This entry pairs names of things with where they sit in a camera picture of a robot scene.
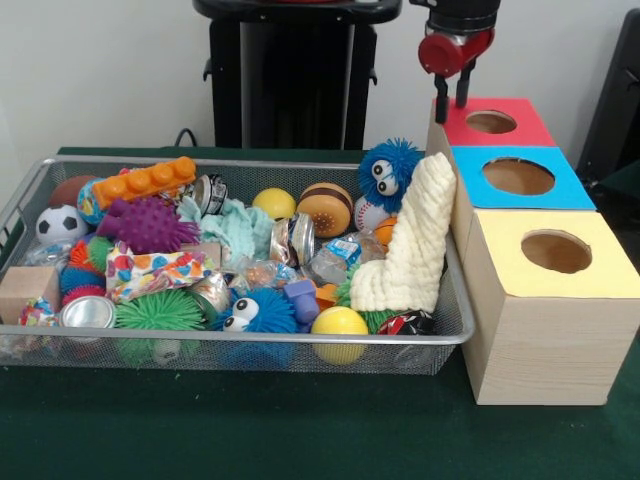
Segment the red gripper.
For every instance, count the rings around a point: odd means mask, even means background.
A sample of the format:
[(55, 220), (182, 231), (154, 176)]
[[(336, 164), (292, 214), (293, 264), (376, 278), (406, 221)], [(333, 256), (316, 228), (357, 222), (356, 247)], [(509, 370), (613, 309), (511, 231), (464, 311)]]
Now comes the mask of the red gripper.
[(434, 74), (437, 90), (435, 122), (444, 124), (448, 118), (449, 96), (446, 78), (460, 73), (456, 86), (455, 105), (462, 109), (468, 101), (472, 60), (482, 55), (493, 43), (495, 30), (489, 29), (470, 35), (428, 33), (420, 42), (418, 58), (423, 69)]

